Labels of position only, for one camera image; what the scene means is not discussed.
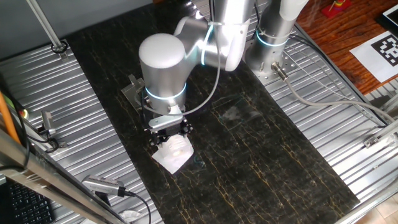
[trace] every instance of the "slotted metal surface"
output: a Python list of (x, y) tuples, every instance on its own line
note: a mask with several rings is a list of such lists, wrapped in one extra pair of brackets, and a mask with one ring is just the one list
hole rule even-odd
[(371, 101), (382, 96), (389, 96), (392, 98), (396, 94), (398, 94), (398, 78), (393, 79), (376, 90), (373, 90), (369, 94), (366, 94), (366, 98)]
[[(71, 49), (62, 61), (50, 46), (0, 63), (0, 72), (14, 97), (26, 107), (29, 121), (41, 126), (41, 110), (51, 111), (55, 138), (68, 143), (52, 157), (79, 181), (89, 174), (120, 180), (150, 206), (152, 223), (163, 223), (108, 116)], [(117, 212), (142, 213), (135, 223), (148, 223), (146, 206), (132, 197), (109, 196)], [(80, 223), (84, 217), (55, 202), (56, 223)]]
[[(193, 0), (192, 2), (209, 20), (208, 1)], [(257, 5), (261, 15), (268, 5), (268, 0), (258, 0)], [(251, 40), (256, 24), (257, 16), (253, 10), (248, 41)], [(303, 36), (296, 28), (293, 33)], [(359, 95), (352, 85), (349, 85), (339, 73), (325, 63), (324, 58), (321, 58), (309, 46), (290, 39), (285, 53), (308, 73), (296, 64), (294, 64), (295, 69), (288, 73), (290, 82), (299, 95), (306, 100), (327, 102), (342, 100), (345, 96), (351, 100), (363, 101), (364, 97)], [(374, 115), (360, 112), (350, 105), (307, 106), (291, 94), (286, 84), (277, 75), (263, 75), (258, 78), (273, 99), (360, 201), (363, 202), (376, 194), (398, 175), (397, 147), (381, 144), (367, 149), (363, 144), (365, 139), (380, 130), (378, 128), (380, 124), (372, 121), (378, 121)], [(391, 83), (391, 85), (395, 84), (398, 89), (398, 82)]]

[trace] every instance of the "keyboard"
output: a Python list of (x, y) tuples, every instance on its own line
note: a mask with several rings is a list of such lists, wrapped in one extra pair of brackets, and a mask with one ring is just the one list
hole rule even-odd
[(51, 224), (55, 220), (50, 200), (21, 184), (7, 179), (0, 185), (0, 197), (0, 214), (9, 223)]

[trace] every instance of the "wooden surface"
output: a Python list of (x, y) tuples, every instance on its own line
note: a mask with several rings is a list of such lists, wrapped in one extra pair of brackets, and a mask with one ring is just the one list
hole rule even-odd
[(349, 50), (386, 31), (374, 19), (398, 4), (398, 0), (351, 0), (349, 8), (328, 19), (320, 11), (332, 2), (310, 0), (297, 22), (365, 95), (383, 83), (363, 67)]

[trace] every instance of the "red object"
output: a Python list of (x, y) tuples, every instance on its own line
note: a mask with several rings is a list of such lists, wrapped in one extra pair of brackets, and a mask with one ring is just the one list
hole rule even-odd
[(335, 16), (337, 13), (343, 11), (344, 9), (346, 9), (348, 6), (351, 5), (351, 2), (349, 0), (346, 0), (340, 7), (338, 7), (336, 4), (331, 8), (331, 5), (328, 5), (327, 7), (323, 8), (321, 10), (321, 12), (327, 16), (327, 18), (332, 18), (333, 16)]

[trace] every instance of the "black marble surface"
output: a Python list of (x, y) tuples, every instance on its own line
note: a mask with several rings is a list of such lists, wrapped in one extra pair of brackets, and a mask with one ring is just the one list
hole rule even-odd
[[(188, 115), (192, 158), (170, 175), (151, 158), (149, 133), (121, 93), (141, 77), (138, 49), (173, 33), (196, 10), (186, 0), (149, 5), (67, 38), (164, 222), (334, 223), (358, 200), (277, 106), (248, 67), (223, 72), (212, 100)], [(213, 87), (216, 69), (197, 66), (187, 108)]]

